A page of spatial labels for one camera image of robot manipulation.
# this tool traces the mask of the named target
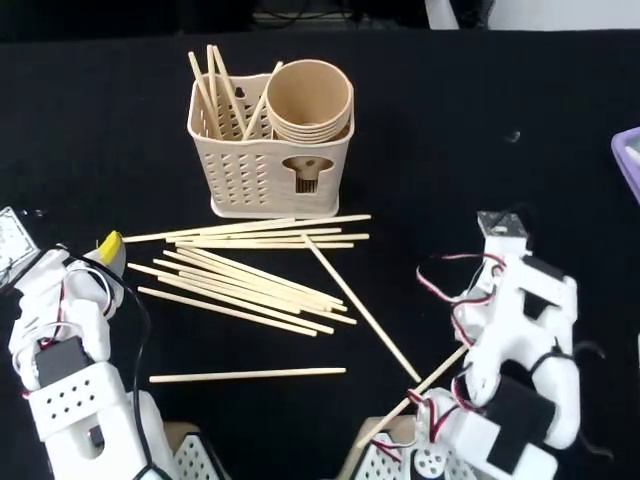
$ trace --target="black table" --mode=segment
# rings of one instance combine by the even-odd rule
[[[416,284],[416,264],[433,253],[480,251],[478,209],[535,207],[535,253],[579,284],[575,337],[608,353],[606,362],[580,361],[582,428],[613,448],[616,462],[576,443],[557,454],[558,478],[630,471],[640,405],[640,223],[609,142],[640,124],[640,33],[279,32],[1,46],[0,205],[44,210],[43,218],[27,217],[36,241],[82,250],[112,228],[135,234],[218,222],[185,129],[186,52],[202,54],[207,42],[220,46],[234,74],[319,57],[353,80],[357,133],[341,213],[372,213],[370,224],[351,229],[372,240],[329,257],[423,375],[456,346],[447,306]],[[148,264],[161,249],[133,245],[128,254]],[[308,252],[230,255],[339,293]],[[447,267],[428,263],[455,291],[475,264]],[[389,411],[411,386],[364,321],[310,339],[159,299],[147,304],[155,332],[145,377],[349,369],[331,378],[149,387],[165,420],[205,431],[234,478],[336,475],[363,420]],[[4,345],[14,313],[2,313]],[[127,304],[112,323],[112,361],[127,385],[138,333]],[[45,478],[46,457],[8,353],[0,372],[2,476]]]

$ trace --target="stack of paper cups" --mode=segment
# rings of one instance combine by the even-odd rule
[[[351,117],[353,86],[340,69],[320,60],[298,60],[272,75],[267,115],[278,138],[296,143],[328,142]]]

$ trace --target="beige basket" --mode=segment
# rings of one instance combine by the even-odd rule
[[[244,98],[237,99],[245,124],[253,114],[270,74],[253,77],[231,77]],[[218,119],[224,140],[207,138],[210,126],[196,83],[193,84],[187,130],[196,144],[204,174],[211,190],[211,207],[221,217],[296,218],[330,217],[338,212],[338,190],[349,140],[354,132],[354,116],[339,139],[320,145],[300,145],[284,140],[271,140],[271,125],[266,109],[261,112],[251,140],[242,142],[236,116],[224,94],[224,86],[216,76]],[[298,175],[287,165],[320,162],[317,180]]]

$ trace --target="wooden chopstick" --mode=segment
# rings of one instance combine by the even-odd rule
[[[453,352],[449,358],[447,358],[442,364],[436,368],[431,375],[429,375],[420,385],[414,388],[415,392],[418,394],[424,393],[438,378],[440,378],[449,368],[453,365],[464,353],[467,351],[467,347],[462,345],[458,350]],[[387,424],[393,420],[395,417],[400,415],[402,411],[409,406],[411,402],[409,399],[405,398],[402,400],[393,410],[391,410],[382,420],[380,420],[375,427],[373,427],[367,434],[365,434],[361,439],[356,443],[357,448],[364,448],[371,441],[373,437],[375,437],[378,433],[382,431]]]
[[[270,230],[266,232],[228,233],[222,235],[186,235],[183,237],[167,238],[167,243],[192,242],[194,240],[253,240],[258,238],[290,237],[294,235],[302,235],[303,233],[306,233],[307,235],[328,235],[341,232],[341,228],[309,228],[299,230]]]
[[[342,217],[315,218],[311,220],[295,221],[293,218],[278,218],[275,220],[257,220],[253,222],[234,223],[230,225],[218,225],[215,227],[190,228],[187,230],[174,230],[172,232],[151,233],[124,237],[125,243],[145,242],[148,240],[164,240],[169,237],[181,237],[186,235],[221,235],[229,233],[244,233],[278,230],[281,228],[298,228],[312,225],[326,225],[332,223],[347,223],[369,220],[371,215],[346,215]]]
[[[229,303],[231,305],[235,305],[237,307],[241,307],[246,310],[252,310],[254,312],[261,313],[269,317],[277,318],[278,320],[289,322],[293,325],[298,325],[299,327],[310,328],[313,330],[317,330],[318,332],[326,333],[328,335],[332,335],[334,332],[333,328],[331,327],[327,327],[325,325],[321,325],[316,322],[311,322],[309,320],[303,320],[302,318],[294,317],[293,315],[289,315],[287,313],[278,312],[271,308],[261,307],[260,305],[256,305],[250,302],[245,302],[244,300],[232,298],[227,295],[222,295],[219,293],[212,292],[210,290],[205,290],[204,288],[196,287],[194,285],[187,283],[186,281],[184,281],[184,279],[180,279],[179,281],[177,281],[171,278],[167,278],[167,276],[161,276],[161,277],[158,277],[158,281],[162,283],[167,283],[177,288],[181,288],[183,290],[187,290],[189,292],[200,294],[203,297],[209,297],[214,300],[218,300],[220,302]]]
[[[224,61],[222,60],[222,55],[220,55],[220,50],[216,45],[213,46],[213,56],[216,59],[216,64],[218,65],[218,69],[220,70],[220,76],[222,77],[222,84],[224,85],[224,89],[227,92],[227,97],[229,99],[229,104],[233,109],[233,113],[236,115],[236,121],[238,122],[238,126],[240,127],[240,131],[244,136],[247,132],[247,127],[244,124],[244,113],[240,111],[238,107],[238,103],[236,102],[236,93],[233,89],[233,85],[231,85],[231,79],[229,78],[229,74],[227,73],[227,67],[224,65]]]
[[[293,225],[295,219],[293,218],[276,218],[274,220],[258,220],[253,222],[241,222],[233,223],[230,225],[218,225],[215,227],[199,227],[189,228],[186,230],[174,230],[172,232],[162,233],[150,233],[144,235],[135,235],[131,237],[124,237],[122,241],[124,243],[136,243],[146,242],[149,240],[164,240],[169,237],[181,237],[192,234],[222,234],[222,233],[240,233],[240,232],[253,232],[258,230],[264,230],[268,228],[285,228],[288,225]]]
[[[282,65],[284,65],[282,62],[276,63],[276,67],[273,69],[273,72],[271,73],[272,77],[273,77],[273,75],[275,75],[277,73],[278,70],[280,70],[282,68]],[[256,123],[260,119],[260,115],[261,115],[260,112],[262,112],[262,109],[264,108],[264,104],[267,101],[267,87],[268,86],[269,86],[269,82],[266,83],[266,85],[264,87],[264,90],[260,94],[260,100],[258,100],[258,103],[256,104],[255,109],[253,110],[253,115],[251,115],[251,120],[249,120],[249,125],[247,126],[247,131],[244,132],[244,134],[242,135],[242,140],[243,141],[249,140],[249,137],[251,136],[251,133],[253,132],[253,129],[256,127]]]
[[[373,331],[376,332],[378,337],[380,337],[380,340],[382,340],[382,342],[387,346],[389,351],[393,354],[394,357],[396,357],[398,362],[400,362],[400,364],[404,367],[407,373],[411,375],[411,378],[413,378],[416,382],[419,382],[420,375],[418,375],[418,372],[416,372],[416,370],[411,366],[411,364],[406,359],[406,357],[402,354],[400,349],[396,346],[395,343],[393,343],[393,340],[389,338],[389,335],[387,335],[387,333],[382,329],[382,327],[377,322],[377,320],[373,318],[373,315],[371,315],[369,310],[367,310],[367,308],[356,296],[356,294],[353,293],[353,290],[351,290],[349,285],[347,285],[347,282],[345,282],[344,279],[337,272],[337,270],[333,268],[329,260],[326,259],[326,257],[322,254],[322,252],[318,249],[318,247],[311,240],[309,240],[309,237],[307,235],[303,235],[303,238],[305,240],[306,245],[309,247],[309,249],[311,249],[311,251],[316,256],[316,258],[324,266],[327,272],[329,272],[329,274],[333,277],[335,282],[340,286],[340,288],[347,295],[347,297],[349,297],[349,300],[351,300],[351,302],[355,305],[355,307],[362,314],[365,320],[369,322],[369,325],[371,325],[371,328],[373,328]]]
[[[218,134],[216,138],[222,140],[222,132],[220,131],[220,122],[218,119],[218,91],[216,89],[216,64],[213,61],[213,46],[207,45],[207,77],[209,79],[209,94],[211,95],[211,105],[215,116],[213,122],[216,126],[215,131]]]
[[[331,375],[346,373],[346,368],[296,368],[289,370],[260,370],[254,372],[195,373],[189,375],[152,375],[150,383],[204,382],[246,378],[294,377],[303,375]]]
[[[196,77],[196,83],[198,85],[198,89],[200,90],[200,95],[202,96],[202,100],[204,101],[205,109],[207,110],[207,114],[211,119],[211,130],[214,132],[214,138],[221,138],[220,131],[218,129],[218,114],[216,110],[213,109],[213,105],[211,104],[211,98],[209,97],[209,92],[207,91],[207,86],[204,83],[204,78],[202,77],[202,72],[200,71],[200,66],[198,65],[198,60],[196,60],[196,56],[193,52],[189,52],[189,63],[191,63],[191,69],[193,70],[193,75]]]
[[[183,253],[184,251],[185,250],[178,249],[178,253]],[[290,280],[287,280],[286,278],[278,277],[277,275],[273,275],[271,273],[259,270],[257,268],[251,267],[249,265],[245,265],[244,263],[236,262],[236,261],[231,260],[229,258],[222,257],[220,255],[216,255],[215,253],[207,252],[206,250],[200,250],[200,249],[197,249],[197,248],[191,249],[190,251],[192,253],[195,253],[195,254],[200,255],[202,257],[205,257],[205,258],[208,258],[210,260],[215,260],[215,261],[218,261],[220,263],[224,263],[225,265],[228,265],[230,267],[234,267],[234,268],[237,268],[238,270],[242,270],[242,271],[245,271],[245,272],[248,272],[248,273],[252,273],[252,274],[254,274],[254,275],[258,276],[258,277],[266,278],[266,279],[271,280],[273,282],[280,283],[280,284],[285,285],[287,287],[291,287],[291,288],[293,288],[295,290],[300,290],[302,292],[309,293],[309,294],[311,294],[313,296],[319,296],[319,297],[323,298],[325,301],[328,301],[330,303],[334,303],[334,304],[338,304],[338,305],[342,305],[344,303],[339,298],[332,297],[331,295],[323,293],[323,292],[321,292],[319,290],[314,290],[313,288],[307,287],[305,285],[292,282]]]
[[[307,294],[305,292],[294,290],[290,287],[275,283],[262,277],[258,277],[251,273],[243,272],[242,270],[237,270],[234,267],[216,262],[215,260],[207,259],[191,252],[183,251],[183,253],[174,253],[163,250],[162,253],[170,258],[195,265],[203,269],[200,270],[192,267],[186,267],[173,262],[160,263],[159,260],[154,260],[154,263],[158,263],[159,265],[178,270],[178,274],[180,276],[182,276],[183,272],[189,272],[195,275],[210,278],[212,280],[226,282],[241,288],[246,288],[248,290],[255,290],[260,293],[264,293],[265,295],[269,295],[274,298],[299,305],[301,308],[304,307],[305,309],[331,310],[334,306],[334,304],[328,304],[327,302],[323,303],[322,300],[318,297],[312,297],[310,294]]]
[[[368,233],[347,233],[344,235],[314,235],[309,237],[316,245],[323,242],[352,242],[355,240],[369,240]],[[257,243],[304,243],[301,236],[282,237],[277,239],[272,238],[256,238],[251,239],[252,242]]]
[[[289,323],[279,322],[277,320],[271,320],[268,318],[260,317],[258,315],[253,315],[251,313],[245,313],[239,310],[233,310],[231,308],[221,307],[219,305],[214,305],[213,303],[201,302],[199,300],[194,300],[192,298],[182,297],[180,295],[174,295],[172,293],[167,293],[167,292],[155,290],[152,288],[138,287],[138,291],[140,293],[144,293],[145,295],[152,295],[154,297],[163,298],[165,300],[170,300],[172,302],[182,303],[184,305],[189,305],[196,308],[202,308],[203,310],[210,310],[212,312],[222,313],[224,315],[241,318],[243,320],[248,320],[250,322],[260,323],[262,325],[267,325],[269,327],[280,328],[282,330],[299,333],[301,335],[315,337],[318,334],[315,330],[311,330],[309,328],[297,327]]]
[[[317,248],[326,250],[337,250],[353,248],[351,242],[318,242]],[[208,242],[176,242],[179,248],[225,248],[236,250],[306,250],[304,243],[259,243],[250,240],[222,240]]]
[[[258,305],[275,308],[276,310],[292,313],[294,315],[299,315],[301,313],[300,307],[294,305],[291,302],[286,302],[284,300],[279,300],[268,295],[263,295],[262,293],[256,292],[254,290],[235,287],[233,285],[229,285],[228,283],[218,282],[216,280],[211,280],[189,272],[179,272],[178,276],[187,281],[187,283],[191,283],[196,287],[204,288],[205,290],[211,290],[212,292],[222,293],[224,295],[239,298],[241,300],[247,300],[252,303],[257,303]]]
[[[179,277],[178,275],[174,275],[172,273],[164,272],[162,270],[158,270],[155,268],[146,267],[144,265],[138,265],[135,263],[128,263],[127,266],[133,270],[138,270],[139,272],[146,273],[148,275],[155,276],[158,281],[162,283],[168,283],[177,288],[181,288],[183,290],[190,291],[192,293],[197,293],[204,297],[212,298],[213,300],[218,300],[219,302],[229,303],[231,305],[235,305],[236,307],[241,307],[246,310],[251,310],[262,315],[266,315],[268,317],[277,318],[278,320],[282,320],[285,322],[292,323],[294,325],[298,325],[304,328],[311,328],[313,330],[317,330],[322,333],[326,333],[328,335],[333,334],[333,328],[327,327],[325,325],[321,325],[316,322],[311,322],[308,320],[304,320],[298,317],[294,317],[293,315],[289,315],[287,313],[282,313],[277,310],[273,310],[271,308],[263,307],[252,303],[253,297],[244,297],[246,300],[242,300],[240,298],[234,298],[225,293],[218,293],[215,291],[208,290],[207,288],[203,288],[203,285],[198,285],[197,281],[188,280],[186,278]]]

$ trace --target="yellow object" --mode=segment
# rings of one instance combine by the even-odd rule
[[[122,247],[122,236],[115,230],[111,232],[98,247],[98,254],[103,265],[110,265]]]

